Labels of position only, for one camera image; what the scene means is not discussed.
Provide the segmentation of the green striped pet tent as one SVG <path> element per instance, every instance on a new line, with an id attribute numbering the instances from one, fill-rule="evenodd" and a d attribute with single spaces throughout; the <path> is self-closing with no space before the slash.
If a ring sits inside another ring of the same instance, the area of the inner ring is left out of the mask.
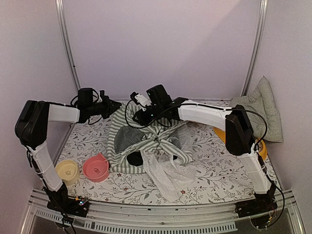
<path id="1" fill-rule="evenodd" d="M 195 181 L 191 135 L 186 122 L 161 119 L 146 128 L 132 120 L 138 106 L 123 103 L 113 113 L 106 157 L 112 171 L 146 173 L 168 202 Z"/>

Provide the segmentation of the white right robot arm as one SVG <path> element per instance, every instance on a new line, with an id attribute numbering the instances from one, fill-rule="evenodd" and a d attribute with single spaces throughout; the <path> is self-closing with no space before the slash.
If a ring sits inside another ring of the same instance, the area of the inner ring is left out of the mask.
<path id="1" fill-rule="evenodd" d="M 184 120 L 216 127 L 225 132 L 227 151 L 239 158 L 253 183 L 255 199 L 252 208 L 261 213 L 271 204 L 275 186 L 268 178 L 267 167 L 259 153 L 259 143 L 243 106 L 209 106 L 184 97 L 171 99 L 163 85 L 147 90 L 147 97 L 133 92 L 131 100 L 141 107 L 133 121 L 143 127 L 156 120 Z"/>

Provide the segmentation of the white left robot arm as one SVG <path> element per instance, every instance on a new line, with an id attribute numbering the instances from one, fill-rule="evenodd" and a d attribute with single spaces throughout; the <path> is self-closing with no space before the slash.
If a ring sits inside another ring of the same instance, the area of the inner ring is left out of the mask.
<path id="1" fill-rule="evenodd" d="M 46 193 L 63 212 L 73 204 L 67 195 L 67 187 L 58 176 L 47 146 L 48 124 L 50 122 L 86 123 L 93 116 L 107 119 L 121 107 L 121 103 L 111 100 L 103 90 L 81 88 L 70 104 L 50 101 L 26 101 L 15 125 L 15 134 L 26 148 L 28 161 L 36 169 Z"/>

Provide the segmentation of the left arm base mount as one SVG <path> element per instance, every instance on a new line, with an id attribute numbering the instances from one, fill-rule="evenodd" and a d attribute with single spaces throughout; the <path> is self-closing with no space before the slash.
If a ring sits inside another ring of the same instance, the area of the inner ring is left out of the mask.
<path id="1" fill-rule="evenodd" d="M 49 202 L 47 208 L 67 215 L 86 217 L 89 203 L 81 205 L 80 200 L 68 196 L 67 187 L 61 187 L 58 191 L 47 191 Z"/>

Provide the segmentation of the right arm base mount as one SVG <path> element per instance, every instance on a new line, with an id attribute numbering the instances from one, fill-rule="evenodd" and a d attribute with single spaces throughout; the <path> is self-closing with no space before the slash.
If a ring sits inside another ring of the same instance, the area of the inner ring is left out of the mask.
<path id="1" fill-rule="evenodd" d="M 235 204 L 235 212 L 238 214 L 238 217 L 247 217 L 252 215 L 258 215 L 261 213 L 273 211 L 277 209 L 277 203 L 273 200 L 265 201 L 265 200 L 247 200 L 237 202 Z"/>

